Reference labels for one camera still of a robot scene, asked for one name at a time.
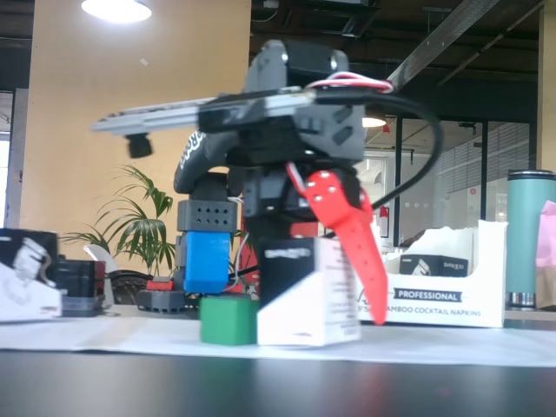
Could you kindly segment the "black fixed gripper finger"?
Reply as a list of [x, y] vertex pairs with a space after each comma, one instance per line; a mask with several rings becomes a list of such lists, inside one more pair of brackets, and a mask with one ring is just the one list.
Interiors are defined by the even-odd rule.
[[297, 235], [315, 237], [318, 230], [317, 222], [291, 222], [273, 216], [249, 219], [249, 233], [254, 238], [289, 238]]

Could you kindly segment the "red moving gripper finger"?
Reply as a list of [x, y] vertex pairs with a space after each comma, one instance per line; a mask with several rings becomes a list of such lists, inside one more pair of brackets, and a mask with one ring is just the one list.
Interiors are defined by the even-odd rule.
[[347, 198], [339, 177], [326, 170], [308, 177], [305, 197], [316, 218], [334, 231], [347, 258], [360, 278], [374, 323], [387, 318], [387, 272], [371, 229], [374, 212], [367, 193], [355, 189], [360, 205]]

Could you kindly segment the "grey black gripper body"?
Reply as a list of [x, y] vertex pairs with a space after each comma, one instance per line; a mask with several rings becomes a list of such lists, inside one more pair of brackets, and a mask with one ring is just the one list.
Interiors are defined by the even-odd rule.
[[300, 195], [286, 164], [295, 164], [303, 181], [318, 170], [336, 174], [347, 200], [361, 206], [361, 185], [354, 165], [363, 158], [361, 106], [317, 105], [293, 116], [273, 118], [260, 129], [242, 136], [246, 217], [283, 215], [310, 217], [309, 204]]

